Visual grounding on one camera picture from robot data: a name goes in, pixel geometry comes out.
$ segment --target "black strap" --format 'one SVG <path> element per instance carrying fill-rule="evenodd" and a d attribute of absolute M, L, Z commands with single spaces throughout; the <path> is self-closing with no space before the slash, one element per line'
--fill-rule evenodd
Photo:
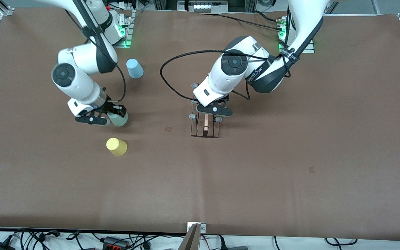
<path fill-rule="evenodd" d="M 265 60 L 262 65 L 253 70 L 251 74 L 249 74 L 249 76 L 245 78 L 246 82 L 251 85 L 263 72 L 265 72 L 265 70 L 267 70 L 271 66 L 274 60 L 276 60 L 276 57 L 269 55 L 268 59 Z"/>
<path fill-rule="evenodd" d="M 299 60 L 299 56 L 294 53 L 294 49 L 283 48 L 281 49 L 280 53 L 285 58 L 288 58 L 292 62 L 292 64 L 297 63 L 297 61 Z"/>

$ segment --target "circular joint cap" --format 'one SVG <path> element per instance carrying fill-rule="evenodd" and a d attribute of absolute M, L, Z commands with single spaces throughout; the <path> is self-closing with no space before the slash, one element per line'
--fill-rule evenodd
<path fill-rule="evenodd" d="M 52 80 L 60 87 L 68 87 L 75 78 L 75 69 L 68 63 L 61 63 L 52 70 Z"/>

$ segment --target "wooden stick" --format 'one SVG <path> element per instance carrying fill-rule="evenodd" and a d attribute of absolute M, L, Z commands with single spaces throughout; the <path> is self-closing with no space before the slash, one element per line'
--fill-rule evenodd
<path fill-rule="evenodd" d="M 208 136 L 209 130 L 209 115 L 205 114 L 205 125 L 203 126 L 203 136 Z"/>

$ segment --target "cable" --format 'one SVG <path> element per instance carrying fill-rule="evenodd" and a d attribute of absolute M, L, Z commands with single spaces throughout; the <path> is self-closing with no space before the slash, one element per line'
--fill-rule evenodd
<path fill-rule="evenodd" d="M 143 244 L 145 244 L 146 242 L 149 242 L 149 241 L 151 241 L 151 240 L 153 240 L 153 239 L 155 239 L 155 238 L 157 238 L 158 236 L 153 236 L 152 238 L 150 238 L 149 240 L 145 240 L 145 241 L 143 241 L 143 243 L 140 243 L 140 244 L 138 244 L 138 245 L 135 245 L 131 250 L 134 250 L 135 248 L 138 248 L 139 246 L 141 246 L 141 245 L 143 245 Z"/>
<path fill-rule="evenodd" d="M 24 250 L 23 236 L 24 236 L 24 229 L 23 229 L 23 231 L 21 233 L 21 238 L 19 239 L 19 244 L 21 245 L 21 250 Z"/>
<path fill-rule="evenodd" d="M 274 242 L 276 243 L 277 250 L 281 250 L 280 247 L 279 247 L 279 244 L 277 243 L 277 237 L 274 236 L 273 239 L 274 239 Z"/>
<path fill-rule="evenodd" d="M 253 22 L 246 21 L 246 20 L 243 20 L 243 19 L 238 19 L 238 18 L 235 18 L 235 17 L 232 17 L 232 16 L 222 16 L 222 17 L 230 18 L 230 19 L 233 19 L 233 20 L 237 20 L 237 21 L 240 21 L 240 22 L 247 23 L 247 24 L 252 24 L 252 25 L 257 25 L 257 26 L 260 26 L 260 27 L 267 27 L 267 28 L 271 28 L 273 30 L 282 31 L 282 29 L 279 28 L 279 27 L 272 27 L 272 26 L 268 26 L 268 25 L 257 24 L 257 23 L 253 23 Z"/>
<path fill-rule="evenodd" d="M 76 23 L 75 19 L 73 19 L 73 17 L 70 15 L 69 11 L 65 10 L 65 12 L 67 13 L 67 15 L 70 17 L 70 19 L 73 21 L 73 23 L 76 25 L 76 27 L 78 27 L 78 29 L 80 30 L 81 33 L 83 33 L 83 29 L 79 26 L 79 24 Z M 124 74 L 121 71 L 121 69 L 118 66 L 118 63 L 116 63 L 110 55 L 108 55 L 108 53 L 106 51 L 104 51 L 104 49 L 102 49 L 98 44 L 96 44 L 94 41 L 92 41 L 92 39 L 88 38 L 87 39 L 89 41 L 91 41 L 91 43 L 93 45 L 95 45 L 98 49 L 100 49 L 100 51 L 103 53 L 103 55 L 105 57 L 107 57 L 113 64 L 115 64 L 115 67 L 118 69 L 119 73 L 121 74 L 121 78 L 123 79 L 123 95 L 121 96 L 121 98 L 117 101 L 108 101 L 108 102 L 120 102 L 124 99 L 124 97 L 126 96 L 126 80 L 124 79 Z"/>
<path fill-rule="evenodd" d="M 286 10 L 286 36 L 285 36 L 285 46 L 288 47 L 288 36 L 289 36 L 289 24 L 291 22 L 291 12 L 289 11 L 289 5 Z"/>
<path fill-rule="evenodd" d="M 112 7 L 119 8 L 120 10 L 125 10 L 125 9 L 121 8 L 120 6 L 115 6 L 115 5 L 113 5 L 112 3 L 109 3 L 109 2 L 108 2 L 108 5 L 110 5 L 110 6 L 112 6 Z"/>
<path fill-rule="evenodd" d="M 205 235 L 202 234 L 201 236 L 203 237 L 203 239 L 205 239 L 205 243 L 206 243 L 206 246 L 208 247 L 208 250 L 211 250 L 211 248 L 209 247 L 208 241 L 205 238 Z"/>
<path fill-rule="evenodd" d="M 221 235 L 219 235 L 219 237 L 220 237 L 220 242 L 222 243 L 222 247 L 220 248 L 220 250 L 227 250 L 225 239 Z"/>
<path fill-rule="evenodd" d="M 150 6 L 151 6 L 151 5 L 143 6 L 143 8 L 141 9 L 140 13 L 138 13 L 138 14 L 135 16 L 134 20 L 131 22 L 131 24 L 129 24 L 129 26 L 132 25 L 132 24 L 134 24 L 135 20 L 137 20 L 137 18 L 143 13 L 144 9 L 146 9 L 146 8 L 148 8 L 148 7 L 150 7 Z"/>
<path fill-rule="evenodd" d="M 357 239 L 354 239 L 354 241 L 351 242 L 351 243 L 340 243 L 340 242 L 338 241 L 338 239 L 336 239 L 336 238 L 332 238 L 332 239 L 336 242 L 336 244 L 333 244 L 333 243 L 329 242 L 329 241 L 328 241 L 328 238 L 325 238 L 325 242 L 326 242 L 327 244 L 329 244 L 329 245 L 332 245 L 333 247 L 338 247 L 339 250 L 342 250 L 342 246 L 343 246 L 343 245 L 354 245 L 354 244 L 357 243 Z"/>
<path fill-rule="evenodd" d="M 27 238 L 28 242 L 27 242 L 26 250 L 29 249 L 29 245 L 30 245 L 30 242 L 32 242 L 32 240 L 33 240 L 33 236 L 30 235 L 29 238 Z"/>
<path fill-rule="evenodd" d="M 81 250 L 84 250 L 84 248 L 81 246 L 80 240 L 78 239 L 78 235 L 80 234 L 80 231 L 76 231 L 75 233 L 69 234 L 68 237 L 66 237 L 66 240 L 71 241 L 73 239 L 76 239 L 76 243 L 80 247 Z"/>
<path fill-rule="evenodd" d="M 269 18 L 269 17 L 267 17 L 263 12 L 261 12 L 261 11 L 258 11 L 258 10 L 254 10 L 254 13 L 258 13 L 258 14 L 260 14 L 264 19 L 266 19 L 266 20 L 269 20 L 269 21 L 272 21 L 272 22 L 276 22 L 276 19 L 272 19 L 272 18 Z"/>
<path fill-rule="evenodd" d="M 225 54 L 229 54 L 229 55 L 232 55 L 232 56 L 245 56 L 245 57 L 252 57 L 252 58 L 256 58 L 256 59 L 260 59 L 260 60 L 268 59 L 268 58 L 265 58 L 265 57 L 256 57 L 256 56 L 252 56 L 252 55 L 241 53 L 241 52 L 229 52 L 229 51 L 226 51 L 226 50 L 199 50 L 199 51 L 193 51 L 193 52 L 184 53 L 184 54 L 178 55 L 176 57 L 173 57 L 173 58 L 167 60 L 165 63 L 163 63 L 163 65 L 160 68 L 160 76 L 161 76 L 161 78 L 167 84 L 167 86 L 170 87 L 170 89 L 173 90 L 177 95 L 179 95 L 182 98 L 191 100 L 191 101 L 198 101 L 198 100 L 194 99 L 194 98 L 189 98 L 189 97 L 187 97 L 185 95 L 180 94 L 175 88 L 173 88 L 171 86 L 171 84 L 168 83 L 166 78 L 163 76 L 162 72 L 163 72 L 163 68 L 168 63 L 172 62 L 173 60 L 176 60 L 176 59 L 178 59 L 180 57 L 185 57 L 185 56 L 190 56 L 190 55 L 195 55 L 195 54 L 201 54 L 201 53 L 225 53 Z"/>
<path fill-rule="evenodd" d="M 37 236 L 34 232 L 30 231 L 29 229 L 24 229 L 24 230 L 26 230 L 26 231 L 36 240 L 35 244 L 33 244 L 33 249 L 35 249 L 35 245 L 39 242 L 39 243 L 43 246 L 43 249 L 50 250 L 49 247 L 47 247 L 47 246 L 38 238 L 38 236 Z"/>
<path fill-rule="evenodd" d="M 249 96 L 249 91 L 248 91 L 248 82 L 246 82 L 246 95 L 247 95 L 247 97 L 242 95 L 241 93 L 235 91 L 235 90 L 232 90 L 231 92 L 233 92 L 234 94 L 240 95 L 241 97 L 245 98 L 246 100 L 250 100 L 251 99 L 251 97 Z"/>
<path fill-rule="evenodd" d="M 97 238 L 97 240 L 101 241 L 101 238 L 98 238 L 94 233 L 92 233 L 92 235 Z"/>

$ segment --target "black cable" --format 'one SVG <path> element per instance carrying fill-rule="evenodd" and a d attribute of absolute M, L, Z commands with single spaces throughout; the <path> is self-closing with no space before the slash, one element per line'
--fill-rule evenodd
<path fill-rule="evenodd" d="M 354 244 L 357 243 L 357 239 L 354 239 L 354 241 L 351 242 L 351 243 L 340 243 L 340 242 L 338 241 L 338 239 L 336 239 L 336 238 L 332 238 L 332 239 L 336 242 L 336 244 L 333 244 L 333 243 L 329 242 L 329 241 L 328 241 L 328 238 L 325 238 L 325 242 L 326 242 L 327 244 L 329 244 L 329 245 L 332 245 L 333 247 L 338 247 L 339 250 L 342 250 L 342 246 L 343 246 L 343 245 L 354 245 Z"/>
<path fill-rule="evenodd" d="M 32 242 L 32 240 L 33 240 L 33 236 L 32 235 L 30 235 L 29 237 L 30 237 L 30 240 L 29 240 L 29 238 L 27 238 L 28 242 L 27 242 L 26 250 L 29 249 L 30 242 Z"/>
<path fill-rule="evenodd" d="M 35 244 L 33 244 L 32 250 L 35 250 L 36 244 L 37 244 L 38 242 L 39 242 L 39 241 L 37 241 L 37 242 L 35 242 Z"/>
<path fill-rule="evenodd" d="M 282 29 L 279 28 L 279 27 L 272 27 L 272 26 L 268 26 L 268 25 L 257 24 L 257 23 L 253 23 L 253 22 L 246 21 L 246 20 L 243 20 L 243 19 L 238 19 L 238 18 L 235 18 L 235 17 L 232 17 L 232 16 L 222 16 L 222 17 L 230 18 L 230 19 L 233 19 L 233 20 L 237 20 L 237 21 L 240 21 L 240 22 L 247 23 L 247 24 L 252 24 L 252 25 L 257 25 L 257 26 L 260 26 L 260 27 L 267 27 L 267 28 L 271 28 L 273 30 L 282 31 Z"/>
<path fill-rule="evenodd" d="M 281 250 L 280 247 L 279 247 L 279 244 L 277 243 L 277 237 L 276 236 L 274 236 L 274 243 L 276 244 L 277 250 Z"/>
<path fill-rule="evenodd" d="M 269 17 L 267 17 L 263 12 L 261 12 L 261 11 L 258 11 L 258 10 L 254 10 L 254 13 L 258 13 L 258 14 L 260 14 L 264 19 L 266 19 L 266 20 L 269 20 L 269 21 L 272 21 L 272 22 L 276 22 L 276 19 L 272 19 L 272 18 L 269 18 Z"/>
<path fill-rule="evenodd" d="M 112 3 L 108 3 L 108 5 L 113 6 L 113 7 L 116 7 L 116 8 L 119 8 L 120 10 L 125 10 L 125 9 L 123 9 L 123 8 L 120 8 L 119 6 L 113 5 Z"/>
<path fill-rule="evenodd" d="M 286 35 L 285 35 L 285 47 L 288 47 L 288 36 L 289 36 L 289 24 L 290 24 L 291 12 L 289 11 L 289 5 L 286 9 Z"/>
<path fill-rule="evenodd" d="M 142 243 L 140 243 L 140 244 L 138 244 L 138 245 L 135 245 L 131 250 L 134 250 L 135 248 L 138 248 L 139 246 L 141 246 L 141 245 L 145 244 L 146 242 L 149 242 L 149 241 L 151 241 L 151 240 L 153 240 L 153 239 L 155 239 L 155 238 L 157 238 L 157 237 L 159 237 L 159 236 L 158 236 L 158 235 L 153 236 L 153 237 L 150 238 L 149 240 L 145 240 L 145 241 L 143 241 Z"/>
<path fill-rule="evenodd" d="M 78 243 L 78 246 L 81 248 L 81 250 L 84 250 L 84 248 L 81 246 L 80 240 L 78 239 L 78 236 L 75 237 L 76 243 Z"/>
<path fill-rule="evenodd" d="M 23 229 L 23 231 L 21 232 L 21 238 L 19 239 L 19 244 L 21 245 L 21 250 L 24 250 L 23 236 L 24 236 L 24 229 Z"/>
<path fill-rule="evenodd" d="M 256 57 L 256 56 L 252 56 L 252 55 L 245 54 L 245 53 L 241 53 L 241 52 L 229 52 L 229 51 L 226 51 L 226 50 L 199 50 L 199 51 L 193 51 L 193 52 L 184 53 L 184 54 L 178 55 L 178 56 L 176 56 L 176 57 L 173 57 L 173 58 L 167 60 L 165 63 L 163 63 L 163 65 L 162 65 L 161 68 L 160 68 L 160 76 L 161 76 L 161 78 L 162 78 L 163 81 L 167 84 L 167 86 L 170 87 L 170 89 L 173 90 L 177 95 L 179 95 L 179 96 L 182 97 L 182 98 L 191 100 L 191 101 L 198 101 L 198 100 L 197 100 L 197 99 L 194 99 L 194 98 L 189 98 L 189 97 L 187 97 L 187 96 L 185 96 L 185 95 L 182 95 L 180 92 L 178 92 L 175 88 L 173 88 L 173 87 L 171 86 L 171 84 L 168 83 L 168 81 L 166 80 L 166 78 L 163 76 L 163 73 L 162 73 L 162 72 L 163 72 L 163 68 L 164 68 L 168 63 L 170 63 L 171 61 L 176 60 L 176 59 L 178 59 L 178 58 L 180 58 L 180 57 L 185 57 L 185 56 L 190 56 L 190 55 L 195 55 L 195 54 L 200 54 L 200 53 L 225 53 L 225 54 L 229 54 L 229 55 L 232 55 L 232 56 L 245 56 L 245 57 L 252 57 L 252 58 L 261 59 L 261 60 L 266 60 L 266 59 L 268 59 L 268 58 L 265 58 L 265 57 Z"/>
<path fill-rule="evenodd" d="M 41 240 L 34 232 L 30 231 L 29 229 L 25 230 L 36 240 L 35 244 L 33 245 L 33 249 L 35 249 L 35 245 L 39 242 L 43 246 L 43 249 L 50 250 L 49 247 L 47 247 L 43 242 L 41 242 Z"/>
<path fill-rule="evenodd" d="M 97 238 L 97 240 L 101 241 L 101 238 L 98 238 L 94 233 L 92 233 L 92 235 Z"/>
<path fill-rule="evenodd" d="M 160 236 L 165 237 L 165 238 L 174 238 L 174 237 L 184 238 L 184 236 L 181 236 L 181 235 L 175 235 L 175 236 L 160 235 Z"/>
<path fill-rule="evenodd" d="M 235 91 L 235 90 L 232 90 L 231 92 L 233 92 L 234 94 L 240 95 L 241 97 L 245 98 L 246 100 L 250 100 L 251 99 L 251 97 L 249 96 L 248 82 L 246 82 L 246 95 L 247 95 L 247 97 L 242 95 L 241 93 Z"/>
<path fill-rule="evenodd" d="M 80 32 L 83 33 L 83 29 L 79 26 L 79 24 L 76 23 L 75 19 L 73 19 L 73 17 L 70 15 L 69 11 L 66 10 L 65 12 L 66 12 L 67 15 L 70 17 L 70 19 L 73 21 L 73 23 L 76 25 L 76 27 L 78 27 L 78 29 L 80 30 Z M 96 44 L 94 41 L 92 41 L 92 39 L 90 39 L 90 38 L 88 38 L 88 37 L 87 37 L 87 39 L 88 39 L 89 41 L 91 41 L 91 43 L 92 43 L 93 45 L 95 45 L 98 49 L 100 49 L 100 51 L 103 53 L 103 55 L 104 55 L 105 57 L 107 57 L 113 64 L 115 64 L 115 67 L 118 69 L 119 73 L 121 74 L 121 78 L 123 79 L 123 95 L 122 95 L 122 97 L 121 97 L 119 100 L 117 100 L 117 101 L 109 101 L 109 102 L 120 102 L 120 101 L 122 101 L 122 100 L 124 99 L 124 97 L 126 96 L 126 80 L 124 79 L 124 74 L 123 74 L 123 72 L 121 71 L 121 69 L 119 68 L 118 63 L 116 63 L 116 62 L 111 58 L 111 56 L 108 54 L 108 52 L 104 51 L 104 49 L 102 49 L 98 44 Z"/>
<path fill-rule="evenodd" d="M 282 56 L 282 59 L 284 61 L 284 66 L 285 66 L 286 72 L 288 73 L 288 75 L 285 75 L 285 77 L 289 78 L 289 77 L 291 77 L 291 72 L 289 71 L 289 67 L 286 65 L 286 60 L 285 60 L 284 56 Z"/>
<path fill-rule="evenodd" d="M 226 246 L 225 239 L 224 239 L 223 236 L 221 236 L 221 235 L 219 235 L 219 237 L 220 237 L 220 242 L 221 242 L 221 244 L 222 244 L 220 250 L 227 250 L 227 246 Z"/>

